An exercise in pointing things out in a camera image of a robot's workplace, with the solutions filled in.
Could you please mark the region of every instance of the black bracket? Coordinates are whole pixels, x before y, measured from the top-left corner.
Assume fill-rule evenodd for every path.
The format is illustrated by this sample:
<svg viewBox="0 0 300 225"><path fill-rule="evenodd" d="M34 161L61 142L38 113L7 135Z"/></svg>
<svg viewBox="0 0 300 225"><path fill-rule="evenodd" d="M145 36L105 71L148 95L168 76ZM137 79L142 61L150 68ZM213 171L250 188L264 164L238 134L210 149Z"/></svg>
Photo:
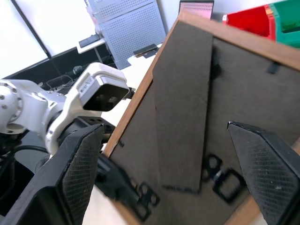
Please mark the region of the black bracket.
<svg viewBox="0 0 300 225"><path fill-rule="evenodd" d="M141 221L151 215L150 205L158 205L160 198L147 183L135 188L126 172L103 154L97 170L95 185L110 199L129 207Z"/></svg>
<svg viewBox="0 0 300 225"><path fill-rule="evenodd" d="M220 196L228 204L232 203L237 196L247 187L244 178L236 172L234 169L228 169L226 172L222 172L221 165L223 161L214 154L209 154L204 161L204 169L207 171L207 176L202 176L202 181L207 182L210 179L215 182L213 191ZM224 182L230 177L234 176L238 179L239 185L235 187L229 195L224 195L221 191L221 187Z"/></svg>

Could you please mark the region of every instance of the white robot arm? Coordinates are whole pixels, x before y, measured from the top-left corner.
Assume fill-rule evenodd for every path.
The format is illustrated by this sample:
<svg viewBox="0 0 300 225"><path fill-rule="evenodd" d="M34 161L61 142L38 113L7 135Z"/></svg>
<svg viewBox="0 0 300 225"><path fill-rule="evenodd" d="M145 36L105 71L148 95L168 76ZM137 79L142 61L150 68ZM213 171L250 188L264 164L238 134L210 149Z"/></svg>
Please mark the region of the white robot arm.
<svg viewBox="0 0 300 225"><path fill-rule="evenodd" d="M113 109L130 92L126 82L121 71L101 63L90 64L66 95L27 80L0 80L0 133L36 132L53 156L62 131L78 116Z"/></svg>

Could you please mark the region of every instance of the wooden frame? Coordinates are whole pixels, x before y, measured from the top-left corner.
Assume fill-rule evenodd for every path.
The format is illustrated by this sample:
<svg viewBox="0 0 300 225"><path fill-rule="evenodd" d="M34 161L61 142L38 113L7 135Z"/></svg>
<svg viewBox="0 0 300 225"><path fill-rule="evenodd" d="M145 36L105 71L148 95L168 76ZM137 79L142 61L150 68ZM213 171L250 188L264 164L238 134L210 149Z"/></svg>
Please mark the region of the wooden frame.
<svg viewBox="0 0 300 225"><path fill-rule="evenodd" d="M225 26L221 23L209 21L207 19L201 18L196 15L191 15L189 13L180 13L177 20L175 21L173 27L168 33L164 44L157 53L156 58L151 64L148 72L146 73L144 79L142 80L136 94L131 100L128 108L126 109L124 115L122 116L118 126L116 127L114 133L112 134L106 148L105 155L110 156L114 148L118 144L120 138L122 137L124 131L126 130L128 124L130 123L133 115L135 114L137 108L139 107L142 99L148 91L148 88L152 84L153 75L152 70L165 47L165 43L169 39L172 31L177 23L186 23L202 29L206 32L211 33L215 38L219 38L226 41L232 45L236 45L240 48L248 50L250 52L259 54L263 57L269 58L276 61L282 65L293 68L300 71L300 51L285 45L277 45L275 42L264 39L257 35L244 32L233 27ZM293 146L294 150L300 154L300 144L295 144ZM135 217L120 203L115 202L116 208L119 210L121 215L130 225L138 225L139 222ZM256 220L260 213L260 210L254 201L253 197L248 197L244 203L239 206L239 208L231 215L231 217L225 223L226 225L249 225Z"/></svg>

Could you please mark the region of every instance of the table surface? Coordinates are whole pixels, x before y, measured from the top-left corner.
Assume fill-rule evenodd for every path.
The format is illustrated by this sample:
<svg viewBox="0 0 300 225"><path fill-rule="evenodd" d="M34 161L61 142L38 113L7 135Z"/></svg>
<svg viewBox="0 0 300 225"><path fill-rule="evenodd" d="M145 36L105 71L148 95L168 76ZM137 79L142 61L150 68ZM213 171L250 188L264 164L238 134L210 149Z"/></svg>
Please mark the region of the table surface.
<svg viewBox="0 0 300 225"><path fill-rule="evenodd" d="M93 48L95 48L95 47L97 47L99 45L103 45L104 43L105 43L105 39L102 38L102 39L100 39L98 41L93 42L92 44L89 44L89 45L81 48L79 46L79 42L77 42L76 48L77 48L78 53L81 54L81 53L84 53L84 52L86 52L86 51L88 51L90 49L93 49Z"/></svg>
<svg viewBox="0 0 300 225"><path fill-rule="evenodd" d="M137 89L150 67L155 56L149 58L140 57L131 66L122 70L128 87ZM122 100L111 111L102 113L102 118L117 126L123 113L125 112L130 100ZM116 210L112 202L94 186L90 203L85 212L83 225L126 225L126 221Z"/></svg>

